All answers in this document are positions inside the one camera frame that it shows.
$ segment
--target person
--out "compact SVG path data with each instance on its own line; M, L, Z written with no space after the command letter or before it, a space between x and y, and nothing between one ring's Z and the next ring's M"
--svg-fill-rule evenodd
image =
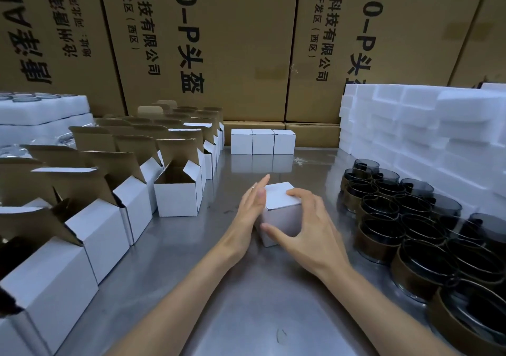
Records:
M255 220L265 206L268 181L266 175L246 191L236 217L218 243L107 356L179 355L213 290L246 253ZM287 194L301 199L300 233L288 237L265 223L261 229L326 285L381 356L457 355L353 270L320 197L299 188Z

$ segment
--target stack of white foam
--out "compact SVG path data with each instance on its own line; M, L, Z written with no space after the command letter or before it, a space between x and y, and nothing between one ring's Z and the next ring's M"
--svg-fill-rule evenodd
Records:
M69 132L70 126L92 122L84 95L0 94L0 147L29 144L41 137L55 138Z
M339 148L506 219L506 84L348 84Z

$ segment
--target brown cardboard box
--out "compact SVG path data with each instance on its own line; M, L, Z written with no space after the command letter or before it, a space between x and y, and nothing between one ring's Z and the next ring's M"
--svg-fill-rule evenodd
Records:
M506 83L506 0L483 0L451 79L454 87Z
M0 12L0 90L82 94L95 116L125 114L100 0L0 0Z
M339 125L324 123L287 123L286 129L297 135L295 147L337 148Z
M445 86L478 2L299 0L286 120L338 122L347 80Z
M104 0L129 114L171 99L284 120L295 1Z
M256 129L273 129L284 130L285 125L282 122L236 122L232 120L225 120L225 145L230 145L230 130L232 128L256 128Z

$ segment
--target hand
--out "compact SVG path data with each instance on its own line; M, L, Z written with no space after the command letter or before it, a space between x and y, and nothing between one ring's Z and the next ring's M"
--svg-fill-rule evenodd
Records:
M234 264L244 256L250 246L253 225L265 207L265 186L270 178L271 175L267 174L253 184L253 187L248 188L242 196L232 224L218 242L219 246L223 246L231 254Z
M323 200L300 188L290 189L286 193L302 201L300 233L292 238L267 223L262 223L261 229L287 250L301 266L320 279L332 270L351 269L343 239L335 229Z

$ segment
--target stainless steel table surface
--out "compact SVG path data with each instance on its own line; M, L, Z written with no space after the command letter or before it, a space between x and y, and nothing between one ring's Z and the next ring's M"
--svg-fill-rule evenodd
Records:
M206 182L198 216L155 215L141 238L100 284L57 355L100 356L146 315L220 239L235 216L242 194L265 174L260 173L265 166L269 168L269 158L260 160L263 162L250 164L251 157L231 155L230 148L225 148L216 178ZM343 235L353 267L426 324L424 306L393 284L389 269L371 263L352 248L354 219L339 205L338 194L341 176L353 160L342 150L296 149L293 160L284 159L282 168L275 165L276 170L287 172L271 172L271 183L289 181L323 197ZM255 231L245 257L225 275L181 353L375 354L364 333L323 284L280 246L265 248Z

